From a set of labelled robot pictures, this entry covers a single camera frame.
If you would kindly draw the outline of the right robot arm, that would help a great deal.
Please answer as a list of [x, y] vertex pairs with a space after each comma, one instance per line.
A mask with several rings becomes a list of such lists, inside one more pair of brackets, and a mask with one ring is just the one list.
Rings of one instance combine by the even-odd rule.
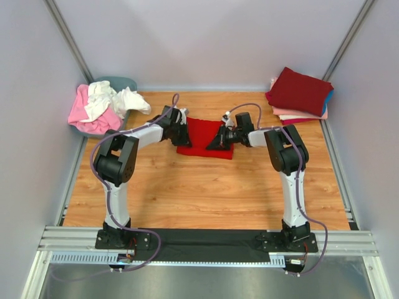
[[310, 237], [310, 224], [304, 216], [304, 174], [309, 152], [294, 125], [257, 130], [248, 112], [238, 113], [235, 118], [232, 121], [228, 114], [223, 116], [206, 149], [227, 151], [236, 143], [267, 148], [272, 167], [280, 175], [284, 196], [281, 244], [293, 252]]

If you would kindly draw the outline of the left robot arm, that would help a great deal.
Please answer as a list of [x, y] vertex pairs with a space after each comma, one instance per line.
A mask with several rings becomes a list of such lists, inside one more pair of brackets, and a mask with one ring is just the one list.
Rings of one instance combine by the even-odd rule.
[[97, 249], [124, 250], [133, 247], [140, 229], [130, 230], [127, 205], [128, 181], [135, 170], [138, 150], [170, 140], [174, 146], [191, 146], [186, 108], [165, 106], [163, 113], [131, 130], [106, 132], [92, 158], [92, 171], [105, 191], [106, 216], [97, 233]]

